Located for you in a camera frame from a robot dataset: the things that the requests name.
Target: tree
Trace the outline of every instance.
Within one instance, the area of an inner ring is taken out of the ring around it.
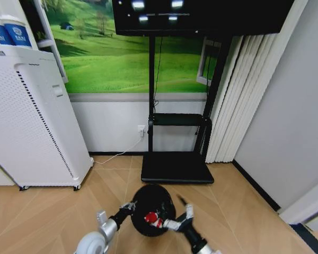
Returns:
[[[113,13],[113,5],[112,5],[112,0],[108,0],[105,4],[106,10],[109,13]]]
[[[64,0],[58,0],[56,10],[59,12],[64,12]]]
[[[57,2],[56,0],[45,0],[47,9],[52,9],[54,13],[57,12]]]
[[[77,19],[75,21],[75,30],[77,31],[78,36],[80,39],[84,39],[85,33],[85,20],[84,19]]]
[[[105,25],[106,25],[107,18],[102,13],[101,10],[96,11],[96,24],[99,30],[99,34],[105,35]]]

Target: power cord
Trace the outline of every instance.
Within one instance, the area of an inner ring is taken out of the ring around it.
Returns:
[[[161,61],[161,46],[163,44],[163,37],[160,39],[160,49],[159,49],[159,63],[158,63],[158,69],[157,69],[157,80],[155,82],[155,92],[154,92],[154,113],[155,113],[155,106],[159,104],[159,101],[155,99],[155,96],[157,94],[158,89],[158,77],[159,77],[159,67],[160,67],[160,61]]]
[[[215,40],[213,41],[213,45],[212,45],[212,51],[214,51],[214,44],[215,44]],[[209,71],[210,71],[210,62],[211,62],[211,58],[212,58],[212,54],[210,53],[210,56],[208,58],[208,64],[207,64],[207,74],[206,74],[206,94],[208,97],[208,74],[209,74]]]
[[[127,152],[128,150],[132,149],[133,147],[135,147],[137,144],[140,143],[141,140],[143,140],[144,137],[141,137],[133,146],[131,146],[130,148],[126,149],[125,152]],[[117,155],[114,155],[113,157],[109,158],[107,161],[104,161],[104,162],[98,162],[98,161],[94,161],[95,163],[98,163],[98,164],[105,164],[106,162],[110,161],[111,159],[115,158],[116,156],[118,155],[123,155],[125,152],[121,152]]]
[[[215,44],[215,40],[213,41],[212,51],[214,51],[214,44]],[[211,58],[212,58],[212,54],[210,53],[210,56],[209,56],[209,58],[208,58],[208,63],[207,63],[207,74],[206,74],[206,98],[208,98],[208,91],[209,91],[209,89],[208,89],[208,74],[209,74],[209,71],[210,71]],[[196,132],[195,132],[195,135],[198,134],[199,128],[200,128],[200,127],[198,126],[198,128],[197,128],[197,130],[196,130]]]

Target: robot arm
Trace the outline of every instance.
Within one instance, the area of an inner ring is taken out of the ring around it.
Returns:
[[[201,237],[201,235],[193,227],[193,206],[191,204],[187,204],[182,197],[179,197],[179,199],[185,205],[186,212],[180,215],[176,220],[165,220],[163,223],[163,228],[168,228],[169,230],[183,233],[191,245],[192,253],[221,254],[219,250],[214,251],[207,244],[207,241]]]
[[[99,211],[96,218],[99,224],[99,232],[91,232],[85,235],[78,244],[75,254],[103,254],[109,249],[109,245],[120,229],[120,225],[131,215],[135,209],[134,203],[122,205],[119,211],[107,219],[106,211]]]

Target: black tv stand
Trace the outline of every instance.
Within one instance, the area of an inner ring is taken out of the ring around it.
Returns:
[[[220,79],[224,70],[231,36],[218,40],[222,43],[211,80],[203,114],[154,113],[154,56],[155,37],[149,37],[149,116],[148,152],[143,158],[141,179],[146,183],[211,184],[214,179],[206,164],[206,154],[212,131],[210,119]],[[192,152],[154,152],[153,126],[198,126],[196,144]]]

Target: shelf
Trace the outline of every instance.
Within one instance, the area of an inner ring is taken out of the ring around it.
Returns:
[[[38,44],[39,49],[43,49],[46,47],[53,46],[54,42],[53,42],[53,40],[46,39],[46,40],[39,41],[37,44]]]
[[[212,184],[205,160],[196,152],[148,152],[143,158],[142,181],[161,184]]]
[[[154,114],[153,125],[201,126],[202,124],[200,114]]]

